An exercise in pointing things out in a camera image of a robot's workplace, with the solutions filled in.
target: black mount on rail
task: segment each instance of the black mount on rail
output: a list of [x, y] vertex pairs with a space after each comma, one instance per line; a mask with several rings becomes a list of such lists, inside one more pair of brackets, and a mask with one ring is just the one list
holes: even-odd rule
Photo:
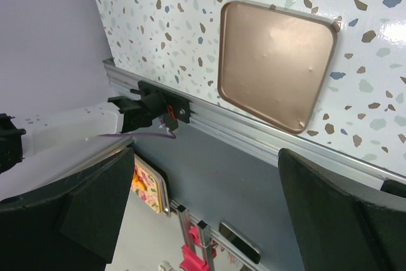
[[177, 120], [190, 122], [190, 107], [186, 98], [143, 81], [138, 82], [138, 88], [131, 89], [130, 92], [141, 95], [140, 100], [125, 96], [108, 99], [108, 102], [114, 103], [120, 108], [120, 113], [124, 114], [122, 133], [149, 127], [159, 116], [164, 116], [165, 123], [171, 130], [178, 126]]

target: black plastic mount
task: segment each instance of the black plastic mount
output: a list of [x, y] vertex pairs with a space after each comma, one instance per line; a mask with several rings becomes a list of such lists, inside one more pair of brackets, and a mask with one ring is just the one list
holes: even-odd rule
[[21, 136], [25, 130], [16, 128], [11, 119], [6, 114], [0, 114], [0, 173], [23, 161]]
[[406, 185], [397, 181], [385, 180], [381, 191], [406, 199]]
[[185, 123], [190, 122], [189, 101], [186, 98], [146, 82], [138, 82], [138, 87], [139, 91], [132, 89], [131, 92], [141, 95], [141, 100], [136, 101], [125, 96], [108, 99], [108, 102], [114, 103], [119, 107], [120, 113], [124, 114], [122, 133], [149, 127], [154, 119], [168, 113], [174, 121], [179, 119]]
[[132, 89], [130, 92], [141, 95], [143, 99], [150, 95], [160, 94], [165, 100], [167, 107], [173, 112], [175, 118], [184, 123], [190, 123], [190, 107], [187, 98], [144, 81], [138, 82], [138, 91]]

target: metal rod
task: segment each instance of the metal rod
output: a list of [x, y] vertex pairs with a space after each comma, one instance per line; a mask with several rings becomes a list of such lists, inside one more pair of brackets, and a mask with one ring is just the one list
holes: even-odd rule
[[182, 229], [183, 240], [185, 244], [196, 253], [195, 244], [193, 242], [192, 236], [189, 233], [190, 230], [190, 218], [188, 210], [181, 204], [176, 208], [178, 211], [178, 217], [180, 222], [180, 227]]
[[243, 151], [247, 151], [249, 154], [254, 154], [256, 157], [274, 166], [277, 166], [277, 152], [280, 148], [285, 147], [300, 153], [319, 165], [335, 169], [334, 171], [340, 175], [347, 176], [376, 189], [380, 189], [382, 182], [387, 179], [403, 184], [406, 183], [406, 176], [404, 175], [384, 168], [378, 168], [372, 164], [332, 150], [329, 147], [289, 135], [255, 119], [244, 117], [231, 110], [222, 109], [217, 107], [217, 105], [199, 100], [187, 93], [157, 84], [144, 77], [117, 68], [111, 59], [105, 60], [104, 64], [113, 86], [118, 85], [125, 89], [121, 94], [130, 95], [129, 89], [137, 88], [138, 81], [146, 81], [183, 96], [190, 100], [193, 126], [199, 128], [200, 126], [197, 126], [195, 123], [198, 122], [205, 129], [206, 133], [208, 133], [207, 130], [210, 131], [210, 126], [218, 126], [224, 133], [234, 137], [233, 141], [225, 141], [223, 135], [221, 135], [221, 140]]
[[[171, 200], [171, 207], [176, 209], [180, 204], [175, 201], [174, 199]], [[189, 211], [188, 213], [190, 223], [192, 225], [197, 225], [200, 221], [192, 212]], [[269, 271], [263, 264], [255, 264], [252, 260], [250, 260], [246, 255], [244, 255], [240, 250], [238, 250], [232, 243], [224, 236], [222, 236], [219, 232], [215, 231], [212, 227], [209, 227], [211, 239], [216, 241], [219, 246], [225, 248], [230, 254], [234, 255], [238, 260], [241, 261], [244, 265], [247, 265], [253, 271]]]
[[197, 224], [200, 244], [202, 245], [203, 260], [209, 265], [210, 271], [214, 271], [213, 247], [211, 246], [210, 227], [203, 220]]

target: black connector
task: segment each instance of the black connector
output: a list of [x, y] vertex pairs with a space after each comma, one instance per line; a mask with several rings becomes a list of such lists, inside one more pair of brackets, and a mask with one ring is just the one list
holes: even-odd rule
[[158, 93], [138, 101], [134, 101], [125, 96], [109, 98], [107, 101], [119, 107], [120, 113], [124, 114], [121, 133], [128, 133], [138, 128], [149, 127], [155, 118], [167, 112], [165, 100]]
[[156, 93], [161, 94], [172, 117], [184, 123], [190, 123], [190, 107], [187, 98], [144, 81], [138, 82], [138, 91], [143, 99]]

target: black padded block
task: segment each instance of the black padded block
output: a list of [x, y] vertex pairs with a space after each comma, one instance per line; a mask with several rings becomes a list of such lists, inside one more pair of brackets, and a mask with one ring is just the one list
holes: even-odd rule
[[406, 185], [393, 180], [386, 180], [383, 182], [381, 191], [406, 198]]
[[100, 171], [71, 192], [60, 215], [61, 234], [107, 263], [113, 260], [134, 175], [134, 154], [129, 150], [122, 156], [122, 168]]
[[406, 199], [287, 149], [278, 167], [306, 271], [406, 270]]
[[1, 270], [104, 270], [115, 249], [133, 171], [133, 151], [126, 149], [0, 202]]

